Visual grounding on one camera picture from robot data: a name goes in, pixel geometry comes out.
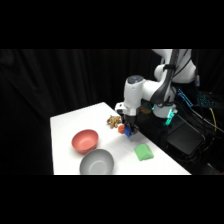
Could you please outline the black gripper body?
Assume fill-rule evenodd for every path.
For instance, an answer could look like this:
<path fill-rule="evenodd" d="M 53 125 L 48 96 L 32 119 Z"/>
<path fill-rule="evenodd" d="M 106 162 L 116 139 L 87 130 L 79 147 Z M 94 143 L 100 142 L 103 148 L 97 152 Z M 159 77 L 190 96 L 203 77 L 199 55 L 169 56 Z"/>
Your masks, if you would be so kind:
<path fill-rule="evenodd" d="M 130 115 L 124 114 L 122 116 L 122 123 L 125 126 L 134 127 L 135 126 L 135 123 L 136 123 L 136 117 L 135 116 L 130 116 Z"/>

